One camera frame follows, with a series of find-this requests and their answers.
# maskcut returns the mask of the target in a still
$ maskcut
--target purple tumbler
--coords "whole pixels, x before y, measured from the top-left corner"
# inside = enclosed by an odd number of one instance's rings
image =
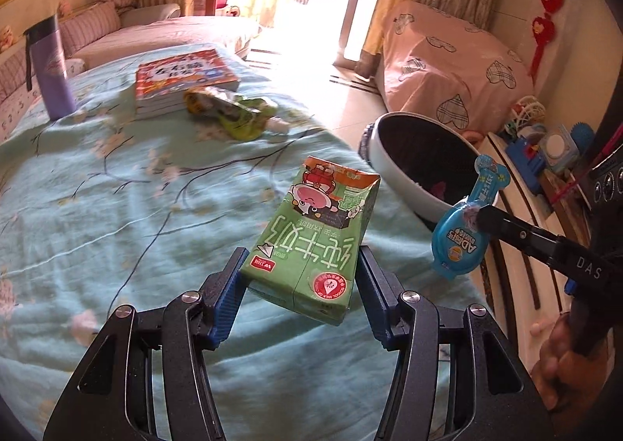
[[[26,36],[26,87],[32,90],[30,57],[37,81],[51,121],[76,111],[74,99],[67,84],[65,54],[58,31],[56,14],[28,28]]]

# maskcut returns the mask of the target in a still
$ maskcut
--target striped pillow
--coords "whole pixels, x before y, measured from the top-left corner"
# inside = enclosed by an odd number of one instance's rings
[[[24,43],[0,64],[0,104],[26,82],[26,51]]]
[[[74,18],[58,25],[65,57],[72,57],[83,47],[121,28],[114,3],[99,3]]]

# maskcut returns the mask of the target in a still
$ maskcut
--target blue bottle-shaped package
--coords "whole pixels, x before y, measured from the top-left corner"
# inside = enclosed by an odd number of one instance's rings
[[[56,15],[48,17],[24,32],[26,36],[26,87],[32,90],[30,58],[35,67],[37,82],[51,121],[76,111],[67,84],[65,54],[58,32]]]
[[[507,168],[491,156],[478,156],[474,167],[479,176],[472,193],[446,212],[432,234],[432,268],[447,279],[467,274],[481,263],[489,235],[478,231],[476,215],[480,208],[492,204],[498,191],[510,183]]]

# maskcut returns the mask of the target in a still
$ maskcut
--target metal pin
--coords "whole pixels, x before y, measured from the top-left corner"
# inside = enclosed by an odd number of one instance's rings
[[[130,314],[132,314],[132,306],[127,304],[119,306],[114,310],[114,315],[117,318],[127,318]]]
[[[201,295],[198,291],[187,291],[182,294],[182,302],[185,304],[192,304],[193,302],[198,301],[201,298]]]
[[[469,310],[474,316],[478,316],[479,318],[482,318],[487,313],[485,307],[480,304],[473,304],[469,306]]]
[[[409,290],[403,291],[401,297],[405,302],[419,302],[421,298],[419,293]]]

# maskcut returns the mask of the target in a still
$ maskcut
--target stack of books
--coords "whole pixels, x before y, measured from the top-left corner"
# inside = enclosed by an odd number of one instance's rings
[[[215,49],[141,64],[136,72],[136,118],[186,109],[183,93],[191,87],[215,85],[235,91],[239,82]]]

